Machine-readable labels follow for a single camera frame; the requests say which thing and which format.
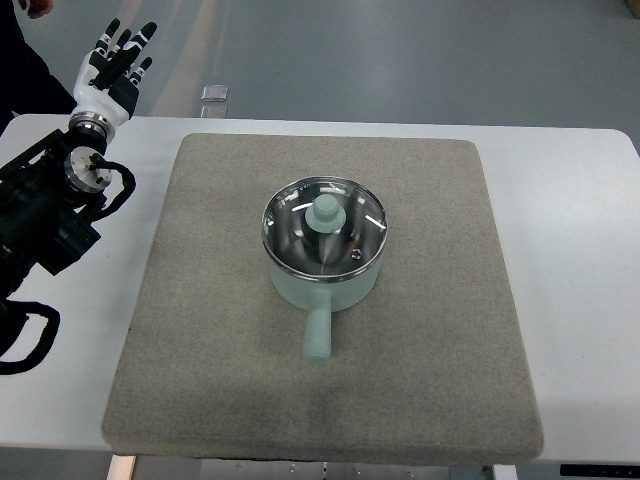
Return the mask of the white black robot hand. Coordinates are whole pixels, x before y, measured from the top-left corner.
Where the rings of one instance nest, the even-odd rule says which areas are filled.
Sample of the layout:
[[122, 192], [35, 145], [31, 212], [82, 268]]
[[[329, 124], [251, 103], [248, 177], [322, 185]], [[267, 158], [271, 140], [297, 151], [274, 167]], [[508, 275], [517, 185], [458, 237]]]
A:
[[149, 22], [136, 33], [118, 32], [119, 28], [118, 18], [109, 23], [84, 57], [73, 89], [75, 114], [96, 113], [113, 127], [129, 121], [135, 112], [140, 84], [152, 64], [150, 57], [141, 61], [139, 57], [157, 24]]

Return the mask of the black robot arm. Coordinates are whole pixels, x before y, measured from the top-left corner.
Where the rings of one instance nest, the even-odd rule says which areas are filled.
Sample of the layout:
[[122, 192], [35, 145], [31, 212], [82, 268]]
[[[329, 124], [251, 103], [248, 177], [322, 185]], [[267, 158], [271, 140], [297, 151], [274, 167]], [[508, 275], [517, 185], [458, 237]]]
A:
[[34, 265], [56, 275], [100, 239], [93, 223], [119, 210], [136, 187], [133, 173], [104, 158], [115, 127], [81, 111], [1, 168], [1, 296], [14, 293]]

